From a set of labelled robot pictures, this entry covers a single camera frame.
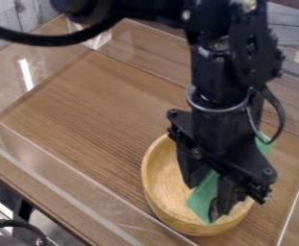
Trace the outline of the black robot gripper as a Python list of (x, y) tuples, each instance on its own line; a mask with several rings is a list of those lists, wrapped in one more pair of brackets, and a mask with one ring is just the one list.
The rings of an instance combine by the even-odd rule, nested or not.
[[(267, 87), (251, 87), (235, 102), (217, 105), (205, 99), (195, 86), (190, 86), (186, 101), (190, 111), (171, 109), (167, 112), (169, 137), (177, 144), (183, 183), (194, 188), (211, 170), (209, 157), (215, 160), (225, 157), (251, 137), (263, 134), (259, 129), (263, 104), (277, 107), (279, 100)], [(210, 203), (210, 222), (229, 215), (246, 197), (238, 184), (227, 176), (219, 177), (217, 196)]]

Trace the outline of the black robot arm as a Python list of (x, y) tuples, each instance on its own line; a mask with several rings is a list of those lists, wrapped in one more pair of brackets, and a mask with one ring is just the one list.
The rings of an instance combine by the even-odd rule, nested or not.
[(277, 180), (262, 146), (266, 104), (282, 103), (270, 88), (282, 74), (283, 52), (267, 21), (267, 0), (50, 0), (88, 39), (123, 18), (183, 31), (190, 47), (189, 110), (171, 110), (169, 137), (177, 144), (187, 203), (209, 222), (246, 199), (263, 203)]

